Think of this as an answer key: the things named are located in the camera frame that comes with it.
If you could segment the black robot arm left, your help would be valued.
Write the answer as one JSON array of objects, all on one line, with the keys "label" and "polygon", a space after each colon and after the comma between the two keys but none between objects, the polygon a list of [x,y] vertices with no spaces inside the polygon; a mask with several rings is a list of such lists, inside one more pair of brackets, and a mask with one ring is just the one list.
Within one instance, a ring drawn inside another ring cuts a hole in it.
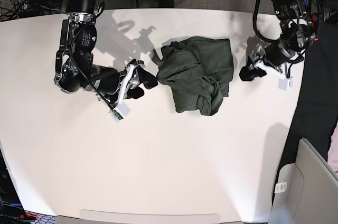
[{"label": "black robot arm left", "polygon": [[290,78],[291,67],[304,61],[306,50],[316,41],[317,20],[307,12],[304,0],[271,0],[279,20],[280,37],[270,39],[260,33],[257,26],[261,0],[256,0],[252,27],[257,37],[267,43],[258,46],[247,58],[239,76],[242,81],[253,81],[268,72],[280,78]]}]

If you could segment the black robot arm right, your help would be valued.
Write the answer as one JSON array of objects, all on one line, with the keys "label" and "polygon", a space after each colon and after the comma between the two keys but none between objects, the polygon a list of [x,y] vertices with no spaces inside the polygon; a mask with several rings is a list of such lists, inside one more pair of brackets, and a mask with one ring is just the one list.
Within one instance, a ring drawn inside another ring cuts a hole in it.
[{"label": "black robot arm right", "polygon": [[59,49],[55,57],[54,83],[63,92],[79,89],[94,92],[108,106],[118,98],[138,99],[144,95],[143,85],[152,89],[156,77],[143,69],[143,61],[131,60],[121,72],[93,63],[97,42],[96,21],[105,6],[102,0],[64,0],[67,19],[63,20]]}]

